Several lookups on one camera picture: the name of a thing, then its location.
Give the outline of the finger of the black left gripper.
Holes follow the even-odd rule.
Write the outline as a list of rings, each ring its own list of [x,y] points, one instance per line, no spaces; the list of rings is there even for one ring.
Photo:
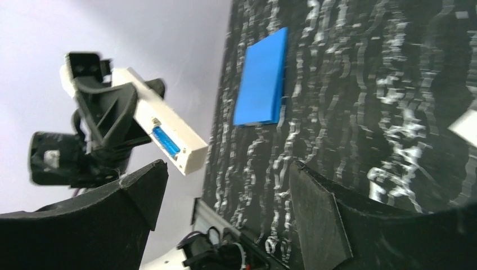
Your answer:
[[[74,98],[91,133],[94,149],[126,149],[140,145],[134,120],[138,93],[132,83],[108,86],[95,78],[75,78]]]
[[[161,99],[165,97],[166,85],[161,78],[146,81],[146,85],[153,90]]]

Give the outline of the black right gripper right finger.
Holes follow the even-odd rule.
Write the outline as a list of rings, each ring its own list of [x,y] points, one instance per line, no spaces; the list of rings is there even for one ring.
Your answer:
[[[476,205],[418,214],[371,200],[301,161],[289,186],[305,269],[475,269]]]

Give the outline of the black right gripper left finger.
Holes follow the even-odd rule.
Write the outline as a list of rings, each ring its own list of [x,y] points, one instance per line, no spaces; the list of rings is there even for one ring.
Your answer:
[[[168,181],[157,160],[37,211],[1,215],[2,269],[139,269]]]

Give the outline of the blue battery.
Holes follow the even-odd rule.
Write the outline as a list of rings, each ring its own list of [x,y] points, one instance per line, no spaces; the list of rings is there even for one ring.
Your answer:
[[[177,157],[177,154],[180,153],[181,149],[161,129],[160,126],[156,126],[152,129],[152,135],[171,158],[175,159]]]

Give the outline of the white remote control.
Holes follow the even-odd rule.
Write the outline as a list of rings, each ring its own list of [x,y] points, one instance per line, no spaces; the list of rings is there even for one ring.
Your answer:
[[[149,135],[152,141],[162,150],[169,160],[183,174],[191,174],[203,167],[208,151],[208,144],[153,90],[146,85],[131,67],[114,68],[112,84],[118,86],[132,83],[138,93],[138,103],[134,119]],[[181,149],[177,157],[170,157],[152,135],[152,129],[161,129]]]

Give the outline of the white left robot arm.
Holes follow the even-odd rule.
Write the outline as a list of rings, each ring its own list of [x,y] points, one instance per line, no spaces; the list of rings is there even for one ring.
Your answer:
[[[44,186],[96,188],[127,170],[132,150],[151,142],[133,115],[139,96],[132,83],[112,86],[74,79],[74,134],[35,132],[29,149],[31,180]]]

